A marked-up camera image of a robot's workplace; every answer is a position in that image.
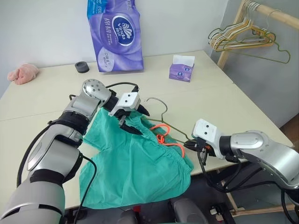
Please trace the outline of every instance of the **white table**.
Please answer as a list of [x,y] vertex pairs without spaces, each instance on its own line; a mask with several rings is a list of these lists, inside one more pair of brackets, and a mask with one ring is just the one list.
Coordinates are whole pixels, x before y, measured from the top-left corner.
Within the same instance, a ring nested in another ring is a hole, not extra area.
[[[90,63],[86,74],[76,73],[73,65],[42,69],[38,78],[25,85],[12,83],[0,100],[0,211],[15,190],[16,174],[21,158],[35,135],[49,120],[58,118],[69,102],[69,94],[78,94],[82,82],[96,78],[105,85],[121,81],[135,82],[141,88],[142,99],[158,97],[168,105],[165,121],[190,134],[194,123],[203,118],[218,126],[224,133],[232,134],[257,129],[267,133],[273,140],[292,146],[292,143],[267,118],[267,116],[211,61],[203,52],[191,52],[196,62],[190,83],[171,80],[168,69],[172,55],[146,57],[144,73],[102,75],[96,64]],[[114,88],[117,92],[131,90],[131,86]],[[164,106],[154,100],[143,105],[151,118],[159,119]],[[174,138],[185,140],[174,130]],[[87,157],[98,150],[82,144],[79,148]],[[194,163],[192,174],[201,173],[197,155],[186,150]],[[231,163],[209,157],[207,170],[229,166]],[[64,184],[66,208],[79,205],[79,171]]]

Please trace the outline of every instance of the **metal hanger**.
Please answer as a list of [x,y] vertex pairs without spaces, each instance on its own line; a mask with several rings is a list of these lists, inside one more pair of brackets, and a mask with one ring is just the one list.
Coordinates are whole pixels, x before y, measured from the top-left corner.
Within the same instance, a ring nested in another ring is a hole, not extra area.
[[[269,61],[274,61],[274,62],[278,62],[278,63],[284,63],[287,64],[289,63],[289,61],[291,60],[291,54],[288,50],[281,50],[280,49],[280,45],[278,42],[275,41],[276,37],[274,33],[270,33],[268,31],[269,28],[269,22],[268,22],[268,17],[271,13],[275,12],[275,11],[280,11],[278,9],[273,10],[272,12],[270,12],[267,17],[266,17],[266,23],[267,23],[267,29],[258,29],[258,28],[254,28],[252,30],[256,30],[259,31],[261,34],[263,35],[258,35],[258,38],[256,39],[255,37],[249,37],[249,38],[245,38],[242,41],[237,41],[235,40],[231,40],[231,41],[227,41],[227,42],[223,42],[223,44],[221,45],[221,43],[217,46],[217,48],[215,49],[217,52],[219,51],[229,51],[230,53],[234,53],[234,54],[240,54],[240,55],[246,55],[246,56],[251,56],[251,57],[257,57],[257,58],[261,58],[261,59],[265,59],[265,60],[269,60]],[[251,39],[253,38],[254,43],[244,43],[245,40],[247,39]],[[288,54],[288,59],[286,61],[280,61],[280,60],[276,60],[276,59],[271,59],[271,58],[266,58],[266,57],[261,57],[261,56],[255,56],[255,55],[250,55],[250,54],[246,54],[246,53],[240,53],[240,52],[234,52],[232,51],[232,49],[245,49],[245,48],[256,48],[256,47],[268,47],[268,46],[272,46],[273,44],[277,45],[277,50],[279,52],[286,52]]]
[[[165,110],[163,113],[161,113],[161,120],[150,119],[150,118],[146,118],[146,117],[141,117],[141,119],[144,119],[144,120],[152,120],[152,121],[157,121],[157,122],[164,123],[164,124],[168,125],[169,127],[173,128],[174,130],[176,130],[176,131],[180,132],[181,134],[183,134],[189,141],[194,141],[194,140],[192,140],[192,139],[189,139],[189,138],[188,138],[188,135],[187,135],[186,133],[182,132],[181,130],[175,128],[174,126],[172,126],[172,125],[170,125],[169,123],[167,123],[166,121],[164,121],[164,119],[163,119],[163,115],[168,111],[168,107],[167,107],[166,103],[164,103],[162,100],[160,100],[159,98],[156,98],[156,97],[149,97],[147,100],[144,100],[144,102],[148,102],[150,99],[157,100],[157,101],[161,102],[162,104],[164,104],[166,110]],[[179,142],[181,142],[181,143],[184,143],[183,141],[180,141],[180,140],[177,140],[177,139],[174,139],[174,138],[172,138],[172,139],[175,140],[175,141],[179,141]]]
[[244,11],[246,11],[246,14],[243,18],[243,21],[241,23],[237,23],[235,25],[229,25],[226,27],[226,29],[223,30],[223,32],[214,32],[211,37],[210,37],[210,40],[213,40],[213,39],[216,39],[219,38],[219,37],[223,37],[223,36],[228,36],[229,35],[229,32],[232,32],[233,30],[236,30],[236,29],[241,29],[245,26],[248,25],[248,23],[250,22],[251,18],[248,19],[248,14],[249,14],[249,7],[250,7],[251,3],[249,1],[245,2],[244,3]]
[[213,44],[213,49],[217,49],[218,46],[223,42],[223,41],[230,41],[234,39],[239,33],[245,32],[249,29],[253,29],[253,19],[251,17],[251,11],[254,11],[256,7],[258,7],[260,4],[255,3],[255,2],[250,2],[248,5],[248,10],[250,14],[250,19],[247,22],[247,25],[245,27],[241,27],[239,29],[233,29],[230,30],[229,32],[226,32],[225,34],[221,35]]
[[237,23],[237,24],[228,25],[228,26],[226,26],[223,30],[220,29],[220,28],[216,28],[216,29],[212,30],[212,32],[208,35],[208,39],[211,40],[211,39],[213,39],[213,37],[214,37],[216,34],[223,34],[223,33],[229,31],[229,30],[232,29],[232,28],[236,28],[236,27],[239,27],[239,26],[243,26],[243,25],[245,24],[245,22],[248,20],[248,19],[247,19],[247,15],[248,15],[248,3],[249,3],[249,1],[247,1],[247,2],[245,2],[245,3],[243,4],[243,10],[246,10],[247,13],[245,14],[245,16],[244,16],[242,22]]

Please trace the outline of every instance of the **pink plush toy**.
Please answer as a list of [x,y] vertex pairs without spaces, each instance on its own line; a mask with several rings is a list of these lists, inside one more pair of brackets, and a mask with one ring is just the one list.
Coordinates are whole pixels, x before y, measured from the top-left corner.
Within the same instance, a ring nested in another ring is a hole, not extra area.
[[22,85],[34,79],[39,69],[32,64],[23,64],[18,69],[9,72],[7,79],[14,81],[17,85]]

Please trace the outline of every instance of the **white wall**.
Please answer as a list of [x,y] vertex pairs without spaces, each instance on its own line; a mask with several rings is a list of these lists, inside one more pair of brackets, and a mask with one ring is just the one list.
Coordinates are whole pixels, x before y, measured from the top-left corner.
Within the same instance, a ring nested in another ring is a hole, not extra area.
[[[135,0],[144,56],[204,49],[228,0]],[[0,1],[0,96],[7,73],[22,63],[38,67],[95,61],[87,0]]]
[[[299,18],[298,0],[257,0],[274,9],[280,9]],[[222,27],[232,24],[241,0],[229,0]],[[266,15],[255,13],[254,24],[267,27]],[[290,51],[288,64],[259,58],[230,54],[224,72],[246,93],[247,96],[278,126],[281,127],[299,113],[299,31],[269,18],[269,31],[276,34],[281,49]],[[279,53],[277,46],[242,50],[242,53],[287,60],[287,54]],[[213,52],[216,62],[219,53]]]

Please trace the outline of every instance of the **purple tissue package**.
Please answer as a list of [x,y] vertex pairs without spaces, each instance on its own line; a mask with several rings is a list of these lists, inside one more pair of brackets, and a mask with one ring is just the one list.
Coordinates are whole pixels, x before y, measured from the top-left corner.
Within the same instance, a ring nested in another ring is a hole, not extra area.
[[190,82],[194,68],[194,56],[174,55],[169,69],[169,78],[179,81]]
[[99,71],[143,70],[135,0],[88,0],[87,18]]

